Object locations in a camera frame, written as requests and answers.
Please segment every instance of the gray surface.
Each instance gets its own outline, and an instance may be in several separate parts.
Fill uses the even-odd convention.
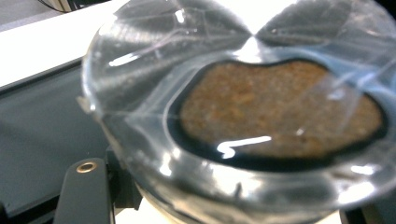
[[[105,156],[99,125],[76,101],[80,72],[0,94],[0,202],[11,217],[58,195],[70,165]]]
[[[62,14],[36,0],[1,0],[0,32]]]

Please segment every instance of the brown sediment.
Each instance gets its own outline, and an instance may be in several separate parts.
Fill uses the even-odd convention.
[[[332,79],[325,67],[306,61],[273,66],[215,64],[184,99],[181,127],[193,139],[214,146],[271,137],[233,148],[250,155],[323,157],[367,140],[383,124],[376,102],[347,84],[338,89],[341,96],[330,99]]]

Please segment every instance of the clear plastic lid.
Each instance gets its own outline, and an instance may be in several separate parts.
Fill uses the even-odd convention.
[[[372,1],[133,0],[92,41],[83,89],[180,213],[307,221],[396,185],[395,50]]]

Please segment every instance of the white surface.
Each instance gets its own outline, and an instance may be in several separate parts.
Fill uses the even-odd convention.
[[[113,0],[0,33],[0,87],[82,57],[99,27],[127,1]],[[146,200],[138,212],[120,212],[116,222],[169,223]],[[337,223],[337,213],[319,222]]]
[[[143,199],[140,204],[139,211],[134,209],[124,209],[116,215],[117,224],[172,224],[170,220],[165,218],[159,211],[157,211],[148,201]],[[341,224],[340,215],[334,212],[328,217],[324,218],[316,224]]]

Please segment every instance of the plastic container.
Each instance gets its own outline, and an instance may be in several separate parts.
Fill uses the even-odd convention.
[[[395,23],[372,1],[133,0],[92,41],[83,90],[120,162],[172,216],[189,223],[300,223],[395,187],[395,50]],[[175,131],[181,117],[174,107],[207,67],[295,60],[317,63],[332,76],[288,103],[277,133],[315,133],[321,108],[335,101],[323,136],[342,137],[366,96],[381,111],[382,133],[350,153],[307,161],[236,150],[273,141],[274,130],[224,139],[205,153]]]

